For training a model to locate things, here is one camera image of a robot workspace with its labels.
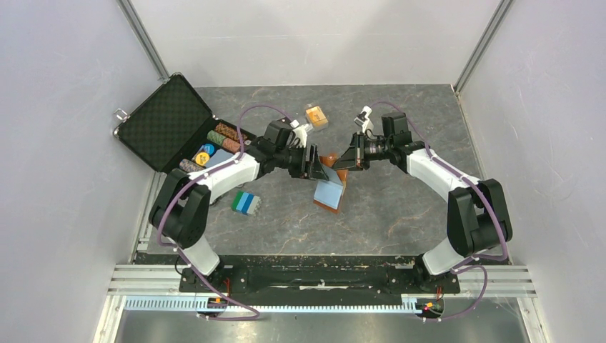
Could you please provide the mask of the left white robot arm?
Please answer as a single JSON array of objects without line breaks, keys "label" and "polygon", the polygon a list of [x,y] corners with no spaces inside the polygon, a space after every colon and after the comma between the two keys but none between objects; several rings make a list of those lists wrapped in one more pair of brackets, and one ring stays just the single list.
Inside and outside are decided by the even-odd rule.
[{"label": "left white robot arm", "polygon": [[295,120],[272,121],[262,136],[253,138],[228,160],[202,171],[173,169],[157,195],[149,223],[166,237],[165,243],[184,255],[198,270],[197,281],[207,291],[224,283],[220,258],[204,236],[210,204],[239,185],[280,168],[295,179],[328,180],[317,147],[307,144],[307,130]]}]

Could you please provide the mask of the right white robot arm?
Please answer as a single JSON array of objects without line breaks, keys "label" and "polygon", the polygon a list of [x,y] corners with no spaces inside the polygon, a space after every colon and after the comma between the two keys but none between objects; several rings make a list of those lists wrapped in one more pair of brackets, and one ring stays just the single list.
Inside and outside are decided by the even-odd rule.
[{"label": "right white robot arm", "polygon": [[382,134],[375,134],[365,107],[354,118],[359,131],[348,150],[336,160],[336,170],[365,170],[372,161],[387,160],[405,174],[425,183],[447,204],[446,238],[421,254],[414,265],[413,283],[430,292],[442,276],[457,272],[472,260],[508,258],[512,238],[510,216],[502,185],[456,169],[422,141],[415,141],[403,112],[382,116]]}]

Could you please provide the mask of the brown leather card holder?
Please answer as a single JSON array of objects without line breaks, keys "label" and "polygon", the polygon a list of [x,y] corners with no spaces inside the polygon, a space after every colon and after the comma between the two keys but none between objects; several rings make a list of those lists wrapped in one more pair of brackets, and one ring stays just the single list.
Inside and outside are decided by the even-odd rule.
[{"label": "brown leather card holder", "polygon": [[337,153],[332,152],[326,156],[320,156],[320,161],[325,169],[328,169],[329,181],[318,181],[314,192],[313,203],[329,212],[338,214],[347,188],[348,171],[333,170],[332,167],[338,160]]}]

